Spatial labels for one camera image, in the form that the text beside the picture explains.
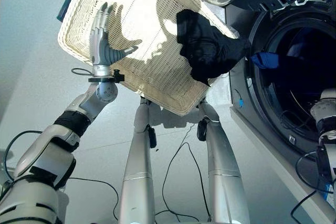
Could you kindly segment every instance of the washing machine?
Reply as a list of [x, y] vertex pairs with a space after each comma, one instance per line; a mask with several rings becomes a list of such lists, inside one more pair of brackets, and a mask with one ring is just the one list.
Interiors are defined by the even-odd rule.
[[[282, 175], [289, 189], [297, 183], [291, 191], [298, 200], [311, 189], [301, 190], [305, 187], [296, 177], [295, 163], [303, 154], [316, 150], [319, 138], [310, 109], [324, 89], [336, 87], [335, 3], [234, 0], [225, 8], [227, 24], [241, 37], [249, 38], [252, 55], [273, 52], [281, 57], [300, 48], [281, 71], [260, 69], [244, 58], [229, 75], [233, 118], [247, 134], [263, 139], [262, 149], [271, 149], [276, 158], [270, 155], [270, 162], [277, 163], [275, 169], [284, 169]], [[314, 157], [302, 161], [300, 173], [312, 185], [319, 183], [322, 189], [328, 186], [318, 179]], [[323, 205], [320, 210], [330, 214], [326, 208]]]

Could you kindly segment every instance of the washing machine drum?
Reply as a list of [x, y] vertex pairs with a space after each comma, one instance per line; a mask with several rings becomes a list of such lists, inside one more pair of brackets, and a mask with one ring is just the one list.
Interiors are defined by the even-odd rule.
[[308, 0], [301, 6], [260, 13], [249, 39], [252, 53], [273, 52], [279, 68], [259, 69], [246, 61], [257, 102], [274, 127], [295, 148], [313, 150], [318, 140], [311, 107], [324, 89], [336, 87], [336, 0]]

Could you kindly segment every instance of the black joint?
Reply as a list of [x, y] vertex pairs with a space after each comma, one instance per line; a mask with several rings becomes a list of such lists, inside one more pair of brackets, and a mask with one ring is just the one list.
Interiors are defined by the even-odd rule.
[[89, 78], [89, 82], [116, 82], [114, 77], [93, 77]]
[[332, 184], [332, 176], [327, 150], [324, 146], [318, 146], [316, 154], [319, 175], [324, 178], [329, 184]]
[[204, 142], [206, 140], [206, 126], [208, 122], [205, 119], [199, 121], [197, 126], [197, 138], [198, 140]]
[[67, 152], [73, 152], [79, 146], [78, 142], [76, 142], [74, 145], [71, 145], [59, 137], [53, 137], [50, 141], [61, 147], [63, 150], [66, 150]]
[[91, 124], [91, 121], [78, 111], [67, 110], [54, 122], [54, 124], [62, 125], [81, 137]]
[[148, 128], [148, 135], [149, 135], [149, 141], [150, 141], [150, 147], [155, 148], [156, 147], [156, 135], [155, 135], [155, 129], [150, 127]]
[[57, 178], [57, 175], [36, 166], [32, 166], [29, 172], [34, 174], [32, 177], [35, 180], [47, 185], [52, 185]]
[[329, 118], [321, 119], [317, 124], [316, 128], [319, 135], [336, 130], [336, 116], [331, 116]]
[[115, 83], [119, 83], [121, 81], [125, 81], [125, 75], [124, 74], [120, 74], [120, 70], [119, 69], [114, 69], [113, 70], [113, 77], [114, 77]]
[[55, 190], [61, 188], [61, 187], [64, 187], [68, 178], [71, 176], [72, 172], [74, 171], [75, 169], [75, 166], [76, 166], [76, 160], [73, 159], [72, 160], [72, 163], [69, 167], [69, 169], [67, 170], [67, 172], [64, 174], [63, 178], [58, 182], [58, 184], [55, 186]]

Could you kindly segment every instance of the washing machine door opening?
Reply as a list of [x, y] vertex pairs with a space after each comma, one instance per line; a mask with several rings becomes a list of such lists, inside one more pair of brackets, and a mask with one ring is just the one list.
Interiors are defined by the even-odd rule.
[[284, 140], [301, 136], [301, 143], [291, 144], [303, 152], [311, 148], [305, 141], [318, 142], [310, 109], [324, 89], [336, 87], [335, 39], [334, 25], [296, 19], [278, 27], [264, 47], [279, 56], [277, 69], [259, 69], [250, 63], [268, 119]]

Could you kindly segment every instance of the white floor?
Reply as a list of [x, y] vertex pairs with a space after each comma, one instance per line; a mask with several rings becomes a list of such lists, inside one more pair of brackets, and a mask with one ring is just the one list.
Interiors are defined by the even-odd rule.
[[[63, 1], [0, 0], [0, 155], [17, 133], [42, 130], [52, 124], [88, 86], [85, 77], [70, 73], [73, 67], [86, 66], [57, 44], [60, 22], [56, 15]], [[293, 196], [230, 118], [228, 76], [215, 86], [208, 94], [208, 101], [217, 110], [238, 160], [251, 223], [294, 223], [289, 216], [296, 204]], [[77, 166], [73, 176], [107, 181], [120, 193], [139, 97], [123, 86], [118, 87], [118, 98], [104, 109], [82, 137], [75, 152]], [[181, 124], [181, 119], [164, 118], [164, 125], [155, 126], [158, 145], [151, 151], [156, 211], [165, 210], [161, 188], [169, 160], [193, 125], [187, 123], [172, 129], [169, 127], [177, 122]], [[207, 191], [206, 146], [197, 140], [196, 129], [197, 125], [193, 126], [187, 141], [199, 162]], [[15, 167], [34, 137], [23, 136], [13, 146], [9, 167]], [[3, 173], [0, 182], [4, 182]], [[109, 187], [70, 180], [65, 193], [67, 196], [62, 195], [60, 204], [62, 215], [67, 205], [66, 223], [114, 223], [112, 209], [116, 196]], [[186, 148], [171, 166], [165, 197], [171, 209], [207, 220], [197, 169]], [[300, 209], [297, 216], [302, 223], [310, 223]], [[161, 214], [156, 220], [158, 223], [176, 221], [170, 213]]]

